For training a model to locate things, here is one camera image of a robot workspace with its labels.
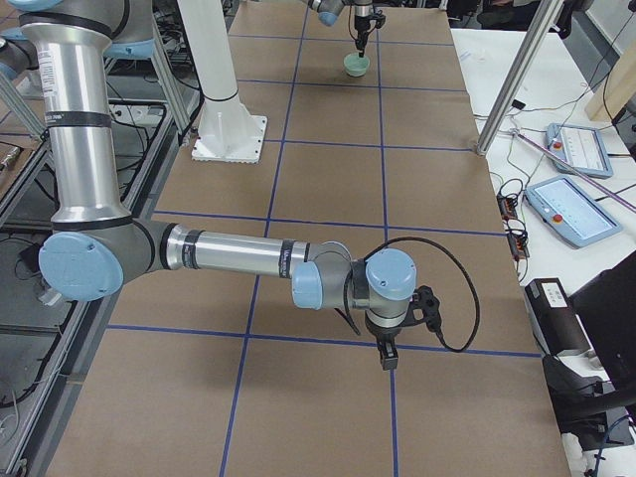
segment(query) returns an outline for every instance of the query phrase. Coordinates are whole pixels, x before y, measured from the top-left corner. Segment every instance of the white table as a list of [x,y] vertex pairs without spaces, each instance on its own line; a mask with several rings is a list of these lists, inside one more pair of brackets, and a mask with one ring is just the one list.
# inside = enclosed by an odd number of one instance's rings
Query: white table
[[[520,32],[452,30],[457,55],[471,97],[473,112],[487,115],[499,93],[501,85],[512,64],[524,37]],[[585,78],[578,70],[565,45],[556,34],[548,34],[538,56],[531,66],[516,99],[524,102],[526,109],[558,107],[580,97],[587,90]],[[609,123],[592,122],[587,119],[584,108],[592,92],[589,91],[576,105],[569,104],[556,110],[522,112],[513,122],[504,121],[501,130],[512,127],[526,127],[545,130],[552,122],[562,123],[572,112],[567,123],[583,126],[605,127]],[[476,119],[481,130],[483,120]],[[540,132],[525,131],[536,142],[545,143],[545,135]],[[603,131],[603,139],[608,153],[627,154],[620,137],[610,127]],[[518,139],[499,134],[490,148],[487,159],[491,172],[501,175],[504,180],[524,179],[525,176],[506,162],[511,141],[511,160],[529,174],[535,169],[542,154]],[[602,180],[602,184],[612,191],[622,189],[636,182],[636,164],[631,157],[611,159],[614,176]],[[548,158],[544,158],[530,184],[535,184],[558,174]],[[591,197],[602,194],[578,178],[574,180]],[[499,189],[499,181],[493,176],[493,186]],[[517,192],[518,184],[511,184],[505,192]],[[636,204],[636,188],[622,194],[626,200]],[[542,222],[527,205],[523,207],[529,232],[528,273],[522,285],[537,277],[558,277],[566,293],[571,294],[603,269],[611,268],[636,248],[636,215],[630,213],[611,199],[602,201],[601,206],[611,214],[624,230],[620,234],[606,238],[585,248],[575,249],[561,240]],[[564,359],[575,371],[584,375],[598,375],[607,378],[603,372],[595,370],[586,359],[571,357]],[[588,462],[593,462],[594,452],[586,452]],[[607,449],[603,451],[607,460],[601,463],[599,476],[636,476],[636,446]]]

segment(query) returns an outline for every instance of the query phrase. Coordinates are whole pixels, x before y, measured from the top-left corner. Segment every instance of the power strip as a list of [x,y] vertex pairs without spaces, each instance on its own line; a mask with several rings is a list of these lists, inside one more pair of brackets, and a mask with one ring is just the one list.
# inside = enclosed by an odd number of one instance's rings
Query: power strip
[[[502,221],[519,220],[517,210],[510,199],[498,194],[497,205],[499,207],[499,212],[501,213]],[[526,247],[526,241],[521,239],[519,235],[512,231],[507,231],[506,239],[514,261],[525,260],[530,256],[528,248]]]
[[110,113],[119,122],[141,127],[155,127],[161,121],[163,109],[157,106],[111,104]]

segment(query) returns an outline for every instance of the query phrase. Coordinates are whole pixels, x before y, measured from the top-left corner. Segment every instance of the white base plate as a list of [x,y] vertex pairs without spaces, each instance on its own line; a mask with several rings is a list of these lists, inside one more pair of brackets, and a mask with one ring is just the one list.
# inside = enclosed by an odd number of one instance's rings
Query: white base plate
[[260,159],[260,151],[265,138],[267,128],[266,116],[252,116],[258,124],[260,132],[258,135],[250,137],[244,145],[235,148],[228,154],[219,155],[212,151],[217,141],[214,136],[201,136],[197,139],[192,150],[192,158],[196,161],[220,161],[220,162],[241,162],[255,164]]

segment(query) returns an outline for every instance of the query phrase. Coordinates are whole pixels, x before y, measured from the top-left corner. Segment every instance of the black chair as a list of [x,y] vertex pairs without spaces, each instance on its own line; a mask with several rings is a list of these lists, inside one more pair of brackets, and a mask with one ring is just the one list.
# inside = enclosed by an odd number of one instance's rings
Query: black chair
[[[512,31],[527,31],[530,27],[530,23],[533,20],[537,9],[539,8],[540,0],[537,0],[524,7],[514,7],[513,11],[517,10],[516,19],[508,23],[500,23],[496,25],[490,25],[488,30],[512,30]],[[569,36],[572,29],[572,14],[574,12],[584,12],[587,10],[593,0],[565,0],[563,8],[556,20],[556,26],[558,27],[558,35],[564,39]],[[494,7],[491,5],[491,0],[484,0],[483,11],[492,12],[497,8],[506,7]]]

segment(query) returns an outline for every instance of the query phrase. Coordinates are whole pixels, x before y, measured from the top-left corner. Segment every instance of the robotic arm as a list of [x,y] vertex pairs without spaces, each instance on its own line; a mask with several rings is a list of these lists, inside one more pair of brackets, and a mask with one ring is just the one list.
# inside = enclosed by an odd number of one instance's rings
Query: robotic arm
[[[430,288],[415,289],[415,265],[400,250],[381,247],[353,260],[336,242],[232,236],[134,220],[119,201],[102,56],[127,32],[123,54],[136,54],[137,47],[148,53],[143,45],[152,38],[150,0],[9,3],[25,12],[22,31],[37,49],[56,164],[60,209],[52,217],[54,234],[40,251],[51,286],[68,298],[90,301],[160,269],[290,279],[298,307],[344,308],[357,333],[350,309],[365,310],[385,370],[398,364],[395,336],[402,328],[425,323],[440,331],[439,302]],[[360,8],[372,15],[371,5]],[[417,310],[421,318],[415,318]]]
[[309,8],[318,12],[320,21],[333,26],[346,6],[354,9],[354,28],[356,34],[356,49],[360,57],[365,55],[369,35],[375,29],[380,29],[386,21],[382,10],[376,10],[373,0],[301,0]]

